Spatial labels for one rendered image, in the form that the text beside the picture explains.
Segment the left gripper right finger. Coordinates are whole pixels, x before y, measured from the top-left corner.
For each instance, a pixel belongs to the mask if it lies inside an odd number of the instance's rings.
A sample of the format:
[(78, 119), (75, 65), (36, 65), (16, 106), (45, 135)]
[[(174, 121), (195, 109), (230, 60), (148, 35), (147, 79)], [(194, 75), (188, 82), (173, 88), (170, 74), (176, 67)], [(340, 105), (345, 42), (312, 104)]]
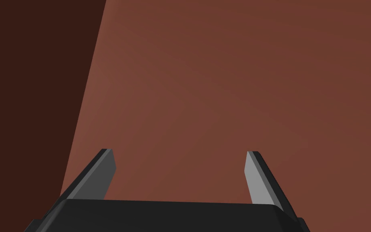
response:
[(289, 217), (296, 217), (282, 188), (258, 151), (247, 152), (244, 175), (253, 204), (274, 205)]

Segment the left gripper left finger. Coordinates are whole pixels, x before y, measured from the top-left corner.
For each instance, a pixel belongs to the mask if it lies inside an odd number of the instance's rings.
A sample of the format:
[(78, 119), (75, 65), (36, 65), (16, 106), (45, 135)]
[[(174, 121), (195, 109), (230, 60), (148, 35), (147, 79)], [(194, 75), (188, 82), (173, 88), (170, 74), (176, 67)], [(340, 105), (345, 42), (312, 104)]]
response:
[(103, 200), (116, 171), (112, 149), (101, 149), (78, 177), (63, 192), (60, 199)]

